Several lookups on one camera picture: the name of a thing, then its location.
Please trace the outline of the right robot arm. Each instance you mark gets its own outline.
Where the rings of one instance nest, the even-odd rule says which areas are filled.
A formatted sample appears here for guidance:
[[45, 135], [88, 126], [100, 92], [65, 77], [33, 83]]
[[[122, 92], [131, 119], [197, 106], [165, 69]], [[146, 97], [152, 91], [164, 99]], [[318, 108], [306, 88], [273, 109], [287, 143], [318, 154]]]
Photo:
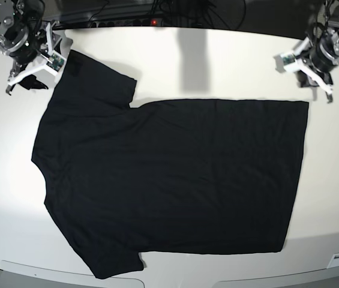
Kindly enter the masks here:
[[55, 31], [60, 21], [43, 19], [45, 9], [44, 1], [0, 1], [0, 54], [13, 60], [8, 95], [17, 85], [48, 89], [36, 74], [45, 71], [57, 81], [66, 65], [72, 41]]

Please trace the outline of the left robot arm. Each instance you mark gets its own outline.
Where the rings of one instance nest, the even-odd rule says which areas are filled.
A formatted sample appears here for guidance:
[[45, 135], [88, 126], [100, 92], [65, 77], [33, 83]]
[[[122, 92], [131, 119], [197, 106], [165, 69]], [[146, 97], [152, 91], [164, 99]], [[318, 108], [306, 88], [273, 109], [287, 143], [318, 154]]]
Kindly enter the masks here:
[[307, 29], [305, 39], [292, 52], [301, 88], [320, 88], [333, 102], [331, 72], [339, 66], [339, 1], [325, 1]]

